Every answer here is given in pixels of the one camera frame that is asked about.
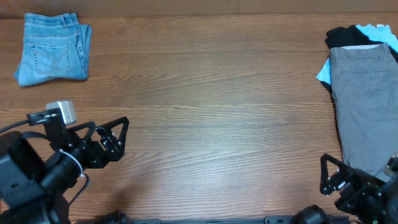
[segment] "folded clothing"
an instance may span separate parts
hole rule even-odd
[[[387,44],[330,50],[343,159],[381,180],[398,146],[398,64]]]
[[[398,62],[398,40],[397,37],[392,34],[388,25],[378,26],[377,28],[371,24],[368,24],[364,27],[361,25],[352,25],[348,28],[338,27],[328,31],[326,34],[328,38],[325,40],[325,42],[329,48],[387,43],[389,45],[391,54]],[[321,81],[321,84],[328,91],[331,91],[329,59],[326,61],[321,71],[317,75],[317,79]]]
[[[22,60],[14,74],[20,86],[55,78],[86,80],[91,27],[75,13],[47,17],[25,15]]]

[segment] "folded jeans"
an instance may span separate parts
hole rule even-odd
[[[20,86],[56,78],[86,80],[91,27],[79,24],[77,16],[25,15],[22,60],[14,74]]]

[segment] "jeans back pocket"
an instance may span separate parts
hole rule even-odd
[[[70,69],[70,44],[29,44],[35,59],[36,72],[56,76],[60,72]]]

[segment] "jeans belt loop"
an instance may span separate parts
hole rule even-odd
[[[67,23],[65,22],[64,15],[61,15],[62,25],[64,29],[68,29]]]

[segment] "folded gray pants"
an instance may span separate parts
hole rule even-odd
[[[388,181],[398,151],[398,64],[387,44],[330,50],[331,83],[344,162]]]

